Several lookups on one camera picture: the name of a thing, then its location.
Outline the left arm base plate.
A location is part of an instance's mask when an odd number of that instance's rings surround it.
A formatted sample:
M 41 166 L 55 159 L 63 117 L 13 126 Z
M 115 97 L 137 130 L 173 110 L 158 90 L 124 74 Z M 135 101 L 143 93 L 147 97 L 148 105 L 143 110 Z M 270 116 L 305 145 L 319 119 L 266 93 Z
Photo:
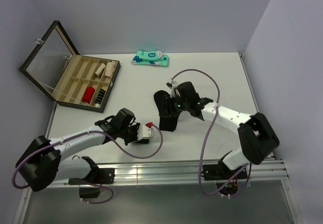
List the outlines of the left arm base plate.
M 83 179 L 72 178 L 68 180 L 69 185 L 83 185 L 83 184 L 113 184 L 115 178 L 114 168 L 98 168 L 91 170 L 90 173 Z

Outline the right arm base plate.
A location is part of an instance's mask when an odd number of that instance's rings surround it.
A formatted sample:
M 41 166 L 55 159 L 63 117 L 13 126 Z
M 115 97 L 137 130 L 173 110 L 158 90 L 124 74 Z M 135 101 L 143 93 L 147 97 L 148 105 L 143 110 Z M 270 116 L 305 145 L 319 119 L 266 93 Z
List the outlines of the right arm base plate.
M 220 164 L 204 164 L 200 176 L 205 181 L 224 181 L 230 179 L 234 174 L 238 172 L 241 167 L 230 170 L 225 165 Z

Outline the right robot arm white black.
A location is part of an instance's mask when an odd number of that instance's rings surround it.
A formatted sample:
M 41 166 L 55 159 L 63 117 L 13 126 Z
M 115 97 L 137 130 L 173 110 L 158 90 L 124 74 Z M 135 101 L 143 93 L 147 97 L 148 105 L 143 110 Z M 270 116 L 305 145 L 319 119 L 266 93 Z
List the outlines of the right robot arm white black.
M 174 131 L 180 113 L 187 111 L 192 117 L 214 122 L 238 135 L 240 147 L 218 162 L 221 177 L 230 178 L 245 164 L 260 164 L 279 146 L 280 141 L 264 114 L 244 114 L 210 98 L 201 98 L 191 82 L 179 84 L 170 80 L 167 86 L 171 92 L 165 92 L 158 103 L 160 129 Z

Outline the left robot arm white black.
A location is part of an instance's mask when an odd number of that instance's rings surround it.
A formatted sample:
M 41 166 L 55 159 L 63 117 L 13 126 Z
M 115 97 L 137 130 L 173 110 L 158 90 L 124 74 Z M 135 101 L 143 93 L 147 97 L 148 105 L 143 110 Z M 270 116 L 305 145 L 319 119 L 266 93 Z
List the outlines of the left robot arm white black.
M 98 179 L 98 166 L 90 157 L 70 157 L 91 147 L 116 142 L 148 143 L 154 131 L 150 123 L 135 121 L 135 115 L 123 108 L 115 116 L 95 122 L 87 129 L 60 138 L 36 137 L 19 158 L 14 174 L 20 174 L 34 192 L 63 179 L 82 179 L 93 183 Z

